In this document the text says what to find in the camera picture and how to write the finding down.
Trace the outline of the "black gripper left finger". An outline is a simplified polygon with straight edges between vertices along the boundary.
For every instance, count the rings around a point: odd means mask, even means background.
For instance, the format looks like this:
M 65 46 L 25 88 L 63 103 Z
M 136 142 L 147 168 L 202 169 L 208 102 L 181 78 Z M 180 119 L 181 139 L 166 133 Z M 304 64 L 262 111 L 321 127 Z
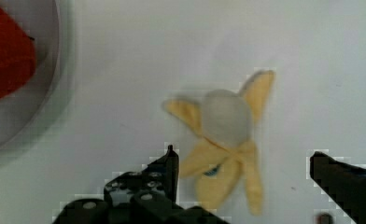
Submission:
M 172 146 L 140 172 L 105 184 L 101 199 L 68 203 L 52 224 L 229 224 L 201 206 L 176 203 L 179 157 Z

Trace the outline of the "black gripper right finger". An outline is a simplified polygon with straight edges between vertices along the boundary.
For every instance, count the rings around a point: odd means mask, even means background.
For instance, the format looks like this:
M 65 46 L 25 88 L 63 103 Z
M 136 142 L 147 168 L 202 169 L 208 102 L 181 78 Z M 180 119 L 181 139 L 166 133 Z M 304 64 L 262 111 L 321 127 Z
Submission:
M 366 224 L 366 169 L 317 151 L 310 158 L 309 174 L 356 224 Z

